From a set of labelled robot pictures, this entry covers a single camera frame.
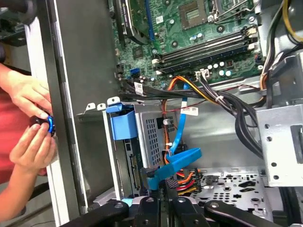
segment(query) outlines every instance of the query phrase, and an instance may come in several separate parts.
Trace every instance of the hand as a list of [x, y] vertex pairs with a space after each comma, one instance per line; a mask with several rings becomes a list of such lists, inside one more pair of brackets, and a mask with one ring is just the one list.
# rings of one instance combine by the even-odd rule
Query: hand
[[7, 78], [6, 92], [12, 102], [29, 117], [48, 117], [48, 114], [35, 104], [53, 114], [49, 88], [44, 81], [12, 71]]
[[48, 166], [56, 150], [54, 138], [48, 132], [49, 125], [34, 124], [26, 129], [18, 144], [11, 151], [11, 162], [25, 170], [26, 173], [38, 174]]

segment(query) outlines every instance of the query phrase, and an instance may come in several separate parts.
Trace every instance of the finger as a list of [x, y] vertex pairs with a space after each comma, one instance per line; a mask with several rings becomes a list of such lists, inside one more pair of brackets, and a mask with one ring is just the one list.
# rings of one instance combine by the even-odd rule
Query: finger
[[46, 90], [49, 91], [48, 83], [47, 83], [46, 81], [42, 80], [42, 81], [40, 82], [40, 85], [41, 85], [43, 88], [45, 88]]
[[42, 119], [46, 119], [48, 117], [46, 112], [38, 108], [35, 104], [24, 97], [18, 99], [15, 104], [29, 117], [37, 116]]
[[47, 136], [44, 138], [40, 149], [38, 150], [38, 153], [36, 154], [35, 157], [35, 162], [36, 163], [44, 163], [45, 158], [47, 157], [48, 153], [49, 153], [49, 148], [52, 142], [52, 137], [51, 134], [48, 133]]
[[44, 163], [49, 165], [51, 163], [51, 161], [53, 160], [53, 158], [55, 157], [55, 155], [56, 155], [56, 142], [52, 138], [49, 152], [48, 152], [48, 155], [46, 156], [46, 158], [44, 159]]
[[49, 90], [44, 88], [43, 86], [34, 86], [33, 87], [34, 91], [38, 92], [41, 94], [44, 98], [46, 98], [49, 102], [51, 102], [51, 96], [49, 94]]
[[47, 136], [49, 125], [48, 123], [43, 123], [37, 132], [36, 136], [31, 141], [30, 145], [28, 146], [23, 158], [29, 162], [33, 162], [36, 154], [38, 153], [41, 144], [44, 138]]
[[37, 134], [40, 128], [39, 124], [34, 124], [32, 127], [27, 128], [23, 135], [21, 136], [17, 145], [11, 151], [9, 158], [12, 162], [15, 162], [18, 158], [24, 155], [27, 148], [29, 147], [31, 141]]
[[29, 92], [25, 93], [24, 98], [27, 98], [32, 103], [38, 104], [45, 110], [51, 110], [52, 105], [51, 102], [48, 101], [45, 97], [43, 97], [40, 93], [36, 92], [34, 89], [29, 90]]

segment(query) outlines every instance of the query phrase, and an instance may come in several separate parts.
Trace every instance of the orange wire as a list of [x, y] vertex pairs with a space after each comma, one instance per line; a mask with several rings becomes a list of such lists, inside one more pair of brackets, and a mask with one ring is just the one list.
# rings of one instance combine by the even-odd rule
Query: orange wire
[[192, 177], [192, 175], [194, 175], [194, 173], [190, 173], [190, 174], [188, 175], [188, 177], [187, 177], [185, 180], [183, 180], [183, 181], [178, 181], [178, 184], [183, 184], [183, 183], [188, 182], [188, 181], [190, 180], [190, 178]]

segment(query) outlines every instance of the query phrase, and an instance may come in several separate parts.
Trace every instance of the gray metal surface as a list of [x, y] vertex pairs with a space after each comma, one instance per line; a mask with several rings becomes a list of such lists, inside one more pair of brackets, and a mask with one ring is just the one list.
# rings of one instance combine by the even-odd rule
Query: gray metal surface
[[303, 105], [258, 111], [257, 118], [268, 185], [303, 186]]
[[[245, 170], [240, 174], [217, 172], [215, 175], [219, 176], [219, 181], [212, 184], [212, 189], [205, 187], [200, 193], [192, 193], [190, 197], [195, 198], [198, 204], [220, 200], [239, 209], [251, 211], [261, 218], [273, 221], [272, 211], [277, 210], [277, 208], [270, 206], [263, 181], [257, 169], [252, 168], [252, 171], [243, 172]], [[204, 178], [201, 180], [201, 185], [205, 185], [204, 180]], [[245, 188], [239, 186], [248, 181], [250, 186]]]
[[273, 105], [300, 104], [303, 99], [303, 52], [293, 53], [276, 65], [272, 78], [279, 89], [273, 90]]
[[[138, 137], [140, 141], [143, 167], [157, 168], [163, 165], [162, 151], [164, 148], [164, 129], [158, 129], [157, 118], [162, 117], [159, 105], [154, 105], [152, 112], [140, 112], [135, 110], [135, 117], [138, 127]], [[172, 124], [168, 126], [169, 137], [175, 138], [176, 129], [173, 124], [177, 124], [176, 116], [173, 112], [167, 113], [167, 117]]]
[[111, 130], [110, 130], [108, 115], [105, 110], [105, 104], [102, 104], [102, 109], [100, 109], [100, 111], [102, 111], [102, 115], [103, 115], [103, 122], [104, 122], [106, 139], [107, 139], [107, 149], [108, 149], [109, 161], [110, 161], [110, 166], [111, 166], [111, 174], [113, 176], [116, 199], [120, 200], [122, 198], [122, 196], [121, 196], [121, 194], [122, 194], [121, 179], [120, 179], [118, 164], [116, 161], [116, 154], [114, 152], [115, 145], [114, 145], [113, 140], [111, 139], [112, 134], [111, 134]]
[[[257, 84], [258, 78], [248, 80], [248, 84]], [[233, 92], [248, 103], [260, 99], [260, 94], [250, 93], [239, 95], [239, 90]], [[188, 99], [192, 105], [200, 102], [199, 99]], [[170, 105], [180, 107], [181, 100], [169, 101]], [[262, 166], [264, 162], [249, 151], [238, 139], [235, 133], [235, 118], [220, 106], [209, 102], [198, 106], [198, 116], [187, 116], [183, 131], [183, 141], [189, 148], [201, 148], [202, 157], [192, 163], [190, 168], [214, 168], [230, 166]], [[258, 140], [258, 133], [252, 131]]]
[[60, 37], [58, 49], [62, 57], [60, 69], [71, 109], [68, 124], [79, 161], [75, 162], [74, 173], [78, 171], [77, 182], [82, 186], [84, 181], [82, 196], [90, 203], [113, 186], [113, 180], [102, 174], [110, 171], [104, 123], [80, 124], [74, 117], [87, 103], [105, 102], [116, 94], [111, 19], [104, 0], [91, 0], [86, 4], [81, 0], [56, 1], [55, 9]]

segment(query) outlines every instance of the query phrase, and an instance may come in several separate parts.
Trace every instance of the ram slot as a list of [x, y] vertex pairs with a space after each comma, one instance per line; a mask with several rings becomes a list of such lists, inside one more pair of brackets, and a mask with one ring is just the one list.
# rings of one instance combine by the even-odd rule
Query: ram slot
[[206, 42], [204, 42], [202, 44], [198, 44], [198, 45], [190, 46], [190, 47], [187, 47], [187, 48], [182, 48], [182, 49], [170, 52], [170, 53], [166, 53], [166, 54], [162, 55], [162, 59], [164, 61], [165, 60], [169, 60], [169, 59], [172, 59], [176, 55], [184, 54], [184, 53], [191, 52], [191, 51], [195, 51], [195, 50], [203, 48], [203, 47], [205, 47], [207, 45], [216, 44], [216, 43], [225, 41], [227, 39], [232, 39], [232, 38], [238, 37], [240, 35], [244, 36], [245, 33], [246, 33], [245, 30], [241, 30], [241, 31], [233, 33], [231, 35], [226, 35], [226, 36], [223, 36], [223, 37], [220, 37], [220, 38], [217, 38], [217, 39], [208, 40], [208, 41], [206, 41]]
[[185, 69], [190, 69], [204, 63], [215, 61], [218, 59], [226, 58], [231, 55], [239, 54], [242, 52], [247, 52], [250, 49], [251, 45], [245, 44], [245, 42], [241, 42], [238, 44], [234, 44], [232, 46], [226, 46], [221, 48], [220, 50], [214, 50], [212, 52], [203, 53], [198, 57], [192, 58], [190, 60], [185, 60], [179, 63], [167, 65], [161, 65], [160, 67], [156, 67], [158, 71], [163, 73], [174, 73]]
[[216, 42], [214, 44], [205, 45], [203, 47], [197, 48], [196, 50], [186, 52], [184, 54], [175, 55], [174, 57], [171, 57], [169, 59], [165, 59], [164, 63], [169, 64], [171, 62], [176, 63], [179, 60], [182, 60], [182, 61], [190, 60], [191, 58], [194, 58], [194, 57], [196, 57], [200, 54], [204, 54], [204, 53], [212, 51], [212, 50], [216, 50], [216, 49], [221, 50], [227, 44], [228, 44], [228, 46], [232, 46], [232, 45], [237, 44], [239, 42], [244, 43], [243, 37], [241, 35], [239, 35], [237, 37], [226, 39], [224, 41], [219, 41], [219, 42]]

